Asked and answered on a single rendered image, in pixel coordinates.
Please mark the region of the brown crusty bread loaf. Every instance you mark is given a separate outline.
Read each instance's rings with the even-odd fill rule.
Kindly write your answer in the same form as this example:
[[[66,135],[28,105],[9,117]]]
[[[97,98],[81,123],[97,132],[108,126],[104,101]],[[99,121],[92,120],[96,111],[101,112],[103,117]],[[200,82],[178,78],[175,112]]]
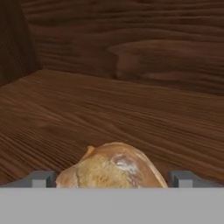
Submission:
[[[126,143],[89,146],[77,164],[56,178],[57,188],[167,188],[157,167]]]

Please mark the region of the dark brown wooden cabinet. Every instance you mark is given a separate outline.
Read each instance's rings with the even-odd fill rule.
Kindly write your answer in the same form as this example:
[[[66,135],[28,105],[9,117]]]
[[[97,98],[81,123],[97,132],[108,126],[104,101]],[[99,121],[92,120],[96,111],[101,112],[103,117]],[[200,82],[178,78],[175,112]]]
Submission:
[[[107,142],[224,184],[224,0],[0,0],[0,185]]]

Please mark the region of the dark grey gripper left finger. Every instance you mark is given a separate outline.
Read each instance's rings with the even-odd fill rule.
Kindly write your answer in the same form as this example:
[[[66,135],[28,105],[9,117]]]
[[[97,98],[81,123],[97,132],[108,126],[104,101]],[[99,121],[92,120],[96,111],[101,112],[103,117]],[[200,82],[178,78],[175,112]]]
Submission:
[[[56,186],[55,180],[55,171],[33,171],[25,178],[21,178],[20,180],[1,185],[1,187],[49,188]]]

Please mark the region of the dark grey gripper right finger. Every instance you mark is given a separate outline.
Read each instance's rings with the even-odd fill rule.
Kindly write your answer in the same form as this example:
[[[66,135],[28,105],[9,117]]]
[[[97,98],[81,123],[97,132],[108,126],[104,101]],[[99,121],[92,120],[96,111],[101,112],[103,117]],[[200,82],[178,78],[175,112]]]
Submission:
[[[170,171],[169,187],[177,188],[206,188],[222,187],[221,184],[204,179],[194,174],[192,171]]]

